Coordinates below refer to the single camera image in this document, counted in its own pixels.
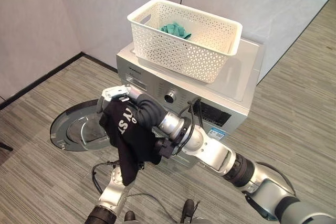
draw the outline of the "washing machine door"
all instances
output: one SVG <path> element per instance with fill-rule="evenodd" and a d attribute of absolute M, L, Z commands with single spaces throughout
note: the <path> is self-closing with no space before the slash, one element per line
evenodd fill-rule
<path fill-rule="evenodd" d="M 60 114 L 50 128 L 51 142 L 65 151 L 99 150 L 111 146 L 96 113 L 98 100 L 79 103 Z"/>

